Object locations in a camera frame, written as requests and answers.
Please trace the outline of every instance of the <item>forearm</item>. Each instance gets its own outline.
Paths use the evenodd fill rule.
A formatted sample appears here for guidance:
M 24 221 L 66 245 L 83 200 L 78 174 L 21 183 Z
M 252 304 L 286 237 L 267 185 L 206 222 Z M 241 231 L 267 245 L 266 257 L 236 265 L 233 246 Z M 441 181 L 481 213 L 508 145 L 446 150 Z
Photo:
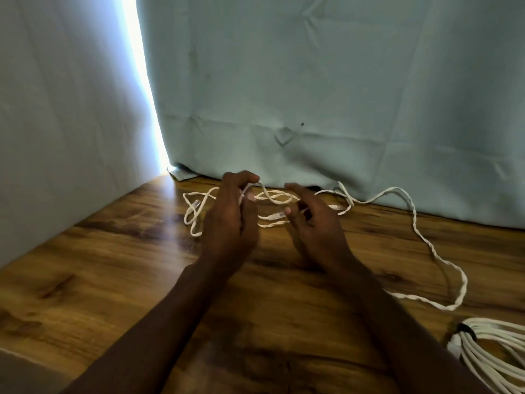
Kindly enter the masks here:
M 63 394 L 154 394 L 225 279 L 188 266 L 175 287 Z
M 327 272 L 356 301 L 404 393 L 490 392 L 383 290 L 368 268 L 352 255 L 345 258 L 327 263 Z

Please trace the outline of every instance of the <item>hand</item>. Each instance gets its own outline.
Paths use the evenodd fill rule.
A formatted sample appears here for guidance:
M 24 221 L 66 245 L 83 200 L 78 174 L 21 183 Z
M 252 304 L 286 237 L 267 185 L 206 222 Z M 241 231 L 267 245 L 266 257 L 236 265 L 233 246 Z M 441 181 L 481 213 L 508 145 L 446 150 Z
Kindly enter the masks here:
M 301 198 L 300 202 L 287 207 L 285 214 L 297 231 L 307 255 L 325 270 L 354 259 L 337 213 L 301 185 L 286 184 L 285 188 L 294 191 Z M 311 219 L 306 220 L 305 215 L 299 211 L 299 206 L 310 210 Z
M 257 206 L 251 190 L 239 205 L 241 189 L 259 179 L 249 171 L 224 174 L 217 200 L 204 218 L 198 263 L 226 279 L 240 268 L 259 240 Z

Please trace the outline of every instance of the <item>curtain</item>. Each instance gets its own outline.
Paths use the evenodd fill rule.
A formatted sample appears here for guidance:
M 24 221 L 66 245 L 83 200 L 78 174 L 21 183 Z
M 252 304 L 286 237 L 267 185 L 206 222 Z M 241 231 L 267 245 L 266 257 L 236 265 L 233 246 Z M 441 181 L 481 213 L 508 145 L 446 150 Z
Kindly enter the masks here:
M 138 5 L 171 164 L 525 227 L 525 0 Z
M 161 170 L 122 2 L 0 0 L 0 265 Z

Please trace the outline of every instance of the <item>wooden table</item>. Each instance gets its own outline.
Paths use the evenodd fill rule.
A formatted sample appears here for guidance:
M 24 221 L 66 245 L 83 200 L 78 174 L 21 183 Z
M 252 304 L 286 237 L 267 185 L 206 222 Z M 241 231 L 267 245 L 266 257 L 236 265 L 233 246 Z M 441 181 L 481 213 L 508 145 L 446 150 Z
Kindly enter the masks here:
M 183 224 L 182 193 L 215 183 L 162 175 L 2 269 L 0 349 L 68 378 L 82 373 L 196 259 L 200 242 Z M 432 261 L 407 212 L 356 206 L 341 222 L 385 288 L 454 300 L 458 273 Z M 455 312 L 402 302 L 438 340 L 470 316 L 525 324 L 525 232 L 426 215 L 418 227 L 469 278 Z M 213 303 L 165 392 L 398 391 L 354 306 L 276 227 L 261 230 L 258 249 Z

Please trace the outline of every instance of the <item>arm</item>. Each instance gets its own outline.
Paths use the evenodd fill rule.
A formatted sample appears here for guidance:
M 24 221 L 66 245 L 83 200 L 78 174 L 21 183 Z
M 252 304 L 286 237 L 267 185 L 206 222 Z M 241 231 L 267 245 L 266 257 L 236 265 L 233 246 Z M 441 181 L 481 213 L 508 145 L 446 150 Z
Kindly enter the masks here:
M 358 309 L 390 361 L 406 394 L 490 394 L 432 335 L 381 287 L 346 243 L 335 211 L 300 185 L 287 185 L 302 202 L 285 210 L 308 256 L 357 302 Z M 305 220 L 299 206 L 307 206 Z
M 204 219 L 202 255 L 186 267 L 175 287 L 62 394 L 154 394 L 207 310 L 257 245 L 257 207 L 240 187 L 259 177 L 242 172 L 223 177 L 217 200 Z

